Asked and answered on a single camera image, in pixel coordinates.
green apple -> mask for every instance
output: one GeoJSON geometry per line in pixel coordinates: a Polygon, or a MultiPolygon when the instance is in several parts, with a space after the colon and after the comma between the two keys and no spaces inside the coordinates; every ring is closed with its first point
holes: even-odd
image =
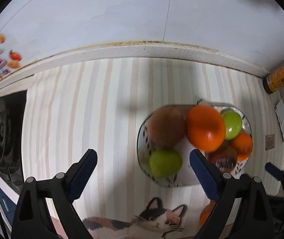
{"type": "Polygon", "coordinates": [[[149,169],[154,178],[166,178],[182,167],[183,158],[177,151],[158,149],[149,157],[149,169]]]}
{"type": "Polygon", "coordinates": [[[242,129],[242,119],[240,115],[232,109],[227,109],[221,112],[226,126],[226,140],[231,140],[237,137],[242,129]]]}

screw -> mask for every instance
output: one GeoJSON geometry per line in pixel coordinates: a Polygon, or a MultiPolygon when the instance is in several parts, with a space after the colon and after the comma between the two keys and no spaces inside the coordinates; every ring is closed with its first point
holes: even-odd
{"type": "Polygon", "coordinates": [[[257,182],[257,183],[259,183],[259,182],[261,182],[261,179],[260,179],[260,177],[257,177],[257,176],[256,176],[256,177],[254,177],[254,181],[257,182]]]}
{"type": "Polygon", "coordinates": [[[63,173],[63,172],[59,172],[59,173],[56,175],[56,177],[57,177],[58,179],[62,179],[62,178],[64,177],[64,173],[63,173]]]}
{"type": "Polygon", "coordinates": [[[224,177],[225,179],[230,179],[230,178],[232,178],[232,175],[231,175],[230,173],[228,173],[228,172],[224,172],[224,173],[223,173],[223,177],[224,177]]]}
{"type": "Polygon", "coordinates": [[[27,182],[27,183],[30,183],[30,182],[33,182],[33,180],[34,180],[33,177],[29,177],[29,178],[26,179],[26,182],[27,182]]]}

paper note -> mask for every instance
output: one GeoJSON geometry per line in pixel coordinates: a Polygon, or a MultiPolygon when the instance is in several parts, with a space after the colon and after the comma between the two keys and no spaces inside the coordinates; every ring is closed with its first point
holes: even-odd
{"type": "Polygon", "coordinates": [[[284,141],[284,104],[282,100],[280,100],[279,103],[275,106],[275,109],[284,141]]]}

cat ear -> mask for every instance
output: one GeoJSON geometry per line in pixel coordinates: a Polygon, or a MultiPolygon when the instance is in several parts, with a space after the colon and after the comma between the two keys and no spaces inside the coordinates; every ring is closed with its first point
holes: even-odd
{"type": "Polygon", "coordinates": [[[173,209],[172,212],[177,216],[182,216],[186,212],[186,209],[187,209],[186,205],[180,205],[177,208],[173,209]]]}
{"type": "Polygon", "coordinates": [[[151,199],[146,209],[150,209],[150,208],[163,208],[162,200],[160,198],[151,199]]]}

sauce bottle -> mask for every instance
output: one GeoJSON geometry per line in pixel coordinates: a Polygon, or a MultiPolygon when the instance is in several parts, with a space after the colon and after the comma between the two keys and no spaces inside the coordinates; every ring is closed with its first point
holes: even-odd
{"type": "Polygon", "coordinates": [[[268,94],[272,94],[279,88],[284,87],[284,65],[270,75],[264,77],[263,86],[268,94]]]}

